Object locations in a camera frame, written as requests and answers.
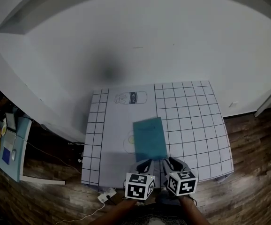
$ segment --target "wooden floor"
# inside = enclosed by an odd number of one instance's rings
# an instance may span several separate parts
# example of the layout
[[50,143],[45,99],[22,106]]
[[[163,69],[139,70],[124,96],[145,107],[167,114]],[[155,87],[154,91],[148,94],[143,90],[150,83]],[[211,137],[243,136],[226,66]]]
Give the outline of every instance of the wooden floor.
[[[265,175],[265,171],[271,169],[271,109],[258,118],[250,114],[225,119],[225,122],[235,172],[221,184],[213,181],[199,183],[193,197],[211,224],[271,225],[271,176]],[[57,149],[57,156],[81,170],[76,160],[82,148],[49,138],[42,142],[39,128],[33,131],[30,139],[35,146],[47,152]],[[55,224],[63,219],[82,218],[101,207],[97,193],[81,185],[80,174],[73,168],[30,146],[27,157],[24,173],[66,179],[67,184],[16,183],[0,171],[0,207],[10,223]],[[119,191],[114,200],[119,201],[121,195]],[[87,224],[111,207],[108,203],[94,216],[74,224]]]

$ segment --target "blue desk surface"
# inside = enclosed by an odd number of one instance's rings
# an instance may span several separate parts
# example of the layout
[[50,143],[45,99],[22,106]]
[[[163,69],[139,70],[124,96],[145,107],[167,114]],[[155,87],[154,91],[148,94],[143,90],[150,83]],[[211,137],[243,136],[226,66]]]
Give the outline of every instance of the blue desk surface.
[[21,157],[22,157],[22,150],[24,145],[24,138],[30,130],[31,121],[27,118],[18,118],[17,124],[17,136],[14,143],[14,148],[16,149],[16,156],[15,160],[13,161],[10,159],[9,164],[2,160],[2,154],[4,150],[4,137],[1,137],[1,147],[0,147],[0,168],[13,180],[19,181],[20,180],[20,166],[21,166]]

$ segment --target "electrical outlet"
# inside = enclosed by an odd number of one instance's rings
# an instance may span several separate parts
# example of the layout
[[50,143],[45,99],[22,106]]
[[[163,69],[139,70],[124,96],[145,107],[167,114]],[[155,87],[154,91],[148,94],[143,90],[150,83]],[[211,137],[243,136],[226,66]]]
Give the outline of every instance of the electrical outlet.
[[101,203],[105,203],[108,200],[107,196],[109,196],[111,198],[115,194],[116,194],[116,191],[112,187],[110,187],[103,194],[101,194],[98,197],[98,199],[99,199],[99,201],[101,201]]
[[235,106],[237,106],[238,103],[239,103],[238,101],[232,102],[232,103],[229,105],[229,107],[235,107]]

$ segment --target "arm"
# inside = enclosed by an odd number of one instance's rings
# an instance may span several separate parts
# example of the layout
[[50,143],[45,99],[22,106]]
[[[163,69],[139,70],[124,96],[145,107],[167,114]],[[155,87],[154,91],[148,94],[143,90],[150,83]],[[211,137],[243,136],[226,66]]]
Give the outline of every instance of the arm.
[[179,196],[178,199],[191,225],[211,225],[195,206],[192,199],[186,196]]
[[112,210],[105,215],[97,218],[95,221],[89,223],[89,225],[114,225],[120,221],[131,209],[136,205],[137,200],[127,199],[120,202]]

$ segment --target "white cable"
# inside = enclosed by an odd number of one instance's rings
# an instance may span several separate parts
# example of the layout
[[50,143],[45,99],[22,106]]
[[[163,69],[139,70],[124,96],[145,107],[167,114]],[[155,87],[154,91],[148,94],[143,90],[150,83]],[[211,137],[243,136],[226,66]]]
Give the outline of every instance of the white cable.
[[37,149],[37,150],[39,150],[39,151],[41,151],[41,152],[43,152],[43,153],[45,153],[45,154],[47,154],[47,155],[49,155],[49,156],[51,156],[51,157],[57,158],[59,161],[63,162],[65,165],[74,168],[73,166],[71,166],[71,165],[69,165],[69,164],[66,164],[66,163],[65,163],[63,160],[61,160],[60,158],[58,158],[58,157],[56,157],[56,156],[53,156],[53,155],[51,155],[51,154],[49,154],[49,153],[46,153],[46,152],[42,151],[41,149],[36,148],[36,147],[33,146],[30,142],[24,140],[24,138],[22,138],[22,137],[20,137],[20,138],[21,138],[23,141],[25,141],[25,142],[27,142],[28,144],[30,144],[30,145],[31,145],[32,147],[34,147],[35,149]]
[[76,219],[76,220],[71,220],[71,221],[68,221],[68,220],[62,220],[62,221],[60,221],[60,222],[57,222],[55,225],[57,225],[58,223],[62,223],[62,222],[69,222],[69,223],[70,223],[70,222],[74,222],[74,221],[81,221],[81,220],[84,220],[86,217],[89,217],[89,216],[94,215],[97,211],[103,209],[104,207],[105,207],[105,203],[103,203],[102,208],[97,209],[95,212],[93,212],[93,213],[90,214],[90,215],[84,216],[82,219]]

